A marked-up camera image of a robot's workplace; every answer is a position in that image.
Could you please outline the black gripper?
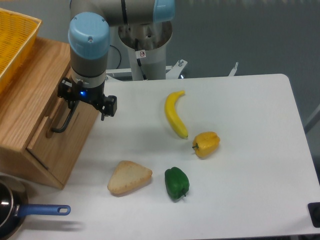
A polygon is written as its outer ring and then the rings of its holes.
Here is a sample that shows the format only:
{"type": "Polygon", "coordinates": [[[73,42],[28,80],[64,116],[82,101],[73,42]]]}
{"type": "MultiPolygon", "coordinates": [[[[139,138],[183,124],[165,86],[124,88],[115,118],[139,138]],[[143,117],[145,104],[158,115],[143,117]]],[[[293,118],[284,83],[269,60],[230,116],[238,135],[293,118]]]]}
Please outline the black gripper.
{"type": "Polygon", "coordinates": [[[57,96],[67,102],[68,108],[73,109],[76,101],[92,105],[101,113],[101,121],[105,117],[113,117],[117,111],[117,97],[114,95],[105,96],[105,83],[97,87],[85,87],[82,81],[72,82],[63,77],[58,84],[57,96]]]}

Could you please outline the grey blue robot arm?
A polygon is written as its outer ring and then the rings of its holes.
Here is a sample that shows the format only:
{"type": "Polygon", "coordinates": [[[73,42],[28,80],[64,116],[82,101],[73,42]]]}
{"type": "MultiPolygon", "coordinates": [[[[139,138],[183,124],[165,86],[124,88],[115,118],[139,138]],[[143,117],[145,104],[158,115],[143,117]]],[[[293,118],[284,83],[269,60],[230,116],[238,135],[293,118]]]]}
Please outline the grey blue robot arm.
{"type": "Polygon", "coordinates": [[[79,101],[92,105],[102,116],[114,116],[115,96],[105,96],[110,27],[128,46],[134,79],[166,77],[164,56],[172,35],[173,0],[73,0],[70,2],[68,41],[71,80],[58,86],[58,96],[74,109],[79,101]]]}

